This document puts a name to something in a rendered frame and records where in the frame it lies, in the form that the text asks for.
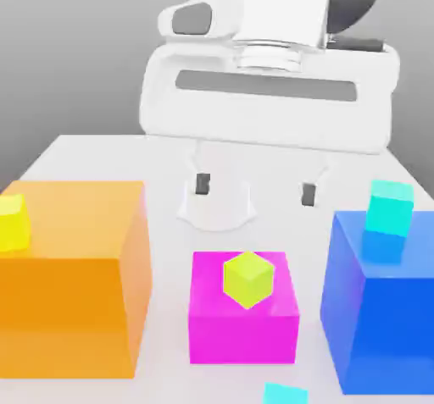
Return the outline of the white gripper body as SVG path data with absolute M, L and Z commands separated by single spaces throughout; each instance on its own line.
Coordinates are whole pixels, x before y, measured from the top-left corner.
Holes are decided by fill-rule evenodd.
M 166 44 L 148 60 L 140 124 L 156 136 L 376 154 L 390 141 L 399 72 L 392 47 L 306 53 L 286 72 L 242 69 L 228 46 Z

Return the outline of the small cyan cube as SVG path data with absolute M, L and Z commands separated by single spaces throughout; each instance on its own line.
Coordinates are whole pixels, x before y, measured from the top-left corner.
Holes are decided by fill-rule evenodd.
M 364 229 L 405 238 L 409 233 L 415 195 L 411 184 L 372 180 Z
M 309 393 L 298 387 L 266 383 L 262 404 L 308 404 Z

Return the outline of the small lime green cube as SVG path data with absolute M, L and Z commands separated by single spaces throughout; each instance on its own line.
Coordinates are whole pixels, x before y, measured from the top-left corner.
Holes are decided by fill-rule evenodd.
M 250 309 L 272 294 L 274 276 L 272 263 L 255 252 L 243 252 L 224 262 L 223 292 Z

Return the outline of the small yellow cube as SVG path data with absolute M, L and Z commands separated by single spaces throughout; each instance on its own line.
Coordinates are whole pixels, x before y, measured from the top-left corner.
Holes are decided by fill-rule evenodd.
M 0 252 L 24 250 L 30 245 L 31 223 L 22 194 L 0 196 Z

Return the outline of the large blue box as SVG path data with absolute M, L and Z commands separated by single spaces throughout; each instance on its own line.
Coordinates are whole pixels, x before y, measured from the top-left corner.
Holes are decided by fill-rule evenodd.
M 407 237 L 335 213 L 320 320 L 346 395 L 434 395 L 434 212 Z

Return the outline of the large magenta box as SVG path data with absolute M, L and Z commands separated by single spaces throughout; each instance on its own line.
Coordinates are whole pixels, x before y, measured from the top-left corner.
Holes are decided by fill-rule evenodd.
M 239 252 L 194 252 L 188 308 L 192 364 L 292 364 L 300 313 L 284 252 L 259 252 L 275 266 L 273 293 L 246 309 L 223 292 L 224 262 Z

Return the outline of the large orange box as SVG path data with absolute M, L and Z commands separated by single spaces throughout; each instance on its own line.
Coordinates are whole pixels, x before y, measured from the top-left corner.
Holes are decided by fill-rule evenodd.
M 28 248 L 0 252 L 0 379 L 131 379 L 152 290 L 141 181 L 23 181 Z

